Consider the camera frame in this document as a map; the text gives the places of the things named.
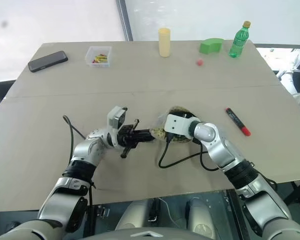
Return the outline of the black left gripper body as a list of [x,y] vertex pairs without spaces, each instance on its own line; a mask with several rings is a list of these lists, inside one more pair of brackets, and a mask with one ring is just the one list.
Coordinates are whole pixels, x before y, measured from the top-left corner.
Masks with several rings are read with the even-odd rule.
[[117,141],[123,147],[123,152],[120,155],[122,159],[126,159],[130,150],[135,149],[139,143],[134,136],[135,128],[139,122],[139,119],[135,119],[133,124],[123,125],[118,132]]

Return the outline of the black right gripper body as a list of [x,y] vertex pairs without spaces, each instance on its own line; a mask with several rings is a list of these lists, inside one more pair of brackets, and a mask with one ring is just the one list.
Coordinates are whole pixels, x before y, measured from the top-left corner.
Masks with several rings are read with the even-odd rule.
[[176,115],[179,116],[179,117],[182,117],[182,118],[186,118],[186,119],[189,119],[189,118],[192,118],[192,117],[196,118],[196,116],[193,113],[191,113],[189,111],[183,111],[183,110],[177,111]]

